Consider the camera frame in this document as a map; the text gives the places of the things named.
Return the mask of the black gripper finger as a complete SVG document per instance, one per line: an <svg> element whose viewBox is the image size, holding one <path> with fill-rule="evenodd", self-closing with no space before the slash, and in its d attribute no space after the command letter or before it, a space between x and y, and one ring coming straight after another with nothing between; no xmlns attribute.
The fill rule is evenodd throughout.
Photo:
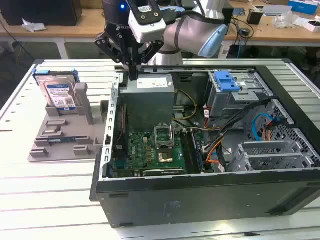
<svg viewBox="0 0 320 240"><path fill-rule="evenodd" d="M149 43L146 49L143 49L145 43L133 42L133 80L136 81L139 75L139 66L147 64L151 58L163 47L162 40L154 40Z"/></svg>
<svg viewBox="0 0 320 240"><path fill-rule="evenodd" d="M126 44L125 36L121 32L109 35L103 32L95 39L95 45L109 56L115 63L121 63L128 70L131 81L134 80L134 65L129 47Z"/></svg>

